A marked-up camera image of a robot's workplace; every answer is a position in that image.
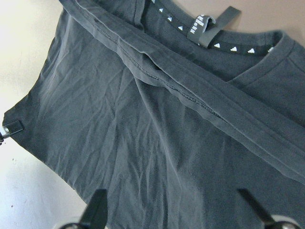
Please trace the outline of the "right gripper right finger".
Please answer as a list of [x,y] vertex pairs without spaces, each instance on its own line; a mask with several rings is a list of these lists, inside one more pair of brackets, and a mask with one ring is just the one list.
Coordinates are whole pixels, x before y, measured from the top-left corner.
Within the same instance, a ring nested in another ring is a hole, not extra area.
[[242,198],[249,204],[253,212],[257,217],[263,222],[265,226],[271,226],[274,224],[274,219],[271,217],[270,213],[259,203],[258,200],[251,194],[251,192],[246,188],[239,188],[237,190]]

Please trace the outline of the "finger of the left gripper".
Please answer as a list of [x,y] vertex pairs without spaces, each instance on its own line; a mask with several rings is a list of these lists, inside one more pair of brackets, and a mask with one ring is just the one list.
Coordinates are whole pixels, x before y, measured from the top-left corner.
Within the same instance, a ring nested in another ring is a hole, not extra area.
[[23,130],[22,123],[17,120],[7,125],[1,126],[1,137],[10,137],[11,135]]

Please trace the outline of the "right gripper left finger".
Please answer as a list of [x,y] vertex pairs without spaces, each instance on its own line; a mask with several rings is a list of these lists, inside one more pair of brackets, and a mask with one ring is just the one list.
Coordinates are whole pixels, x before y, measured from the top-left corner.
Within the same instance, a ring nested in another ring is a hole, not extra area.
[[108,219],[107,203],[107,190],[97,189],[80,218],[80,225],[106,226]]

